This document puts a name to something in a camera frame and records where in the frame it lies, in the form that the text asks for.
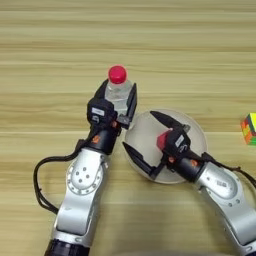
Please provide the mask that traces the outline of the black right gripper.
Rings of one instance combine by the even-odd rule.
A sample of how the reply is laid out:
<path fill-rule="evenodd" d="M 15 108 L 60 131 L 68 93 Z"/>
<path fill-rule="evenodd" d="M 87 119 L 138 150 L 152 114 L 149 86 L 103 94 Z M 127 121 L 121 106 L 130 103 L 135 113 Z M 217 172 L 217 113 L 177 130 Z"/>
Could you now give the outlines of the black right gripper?
<path fill-rule="evenodd" d="M 195 182 L 204 161 L 190 149 L 191 140 L 184 130 L 185 125 L 159 111 L 151 111 L 150 114 L 161 124 L 170 128 L 157 138 L 157 147 L 162 151 L 163 156 L 160 164 L 153 167 L 144 160 L 142 154 L 124 142 L 123 146 L 132 162 L 153 179 L 160 174 L 164 167 L 167 167 L 185 180 Z"/>

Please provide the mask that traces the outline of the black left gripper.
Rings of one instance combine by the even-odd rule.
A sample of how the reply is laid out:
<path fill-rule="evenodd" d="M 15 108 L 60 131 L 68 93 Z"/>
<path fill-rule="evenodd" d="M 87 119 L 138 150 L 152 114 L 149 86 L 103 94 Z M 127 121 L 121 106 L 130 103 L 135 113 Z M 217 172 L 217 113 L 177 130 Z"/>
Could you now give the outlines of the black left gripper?
<path fill-rule="evenodd" d="M 105 91 L 108 80 L 105 80 L 97 89 L 94 96 L 98 99 L 105 98 Z M 126 116 L 121 114 L 117 118 L 112 119 L 108 123 L 93 123 L 90 127 L 89 135 L 86 139 L 80 139 L 77 142 L 76 149 L 90 148 L 111 155 L 117 137 L 122 129 L 128 129 L 137 106 L 137 84 L 134 83 L 127 100 Z"/>

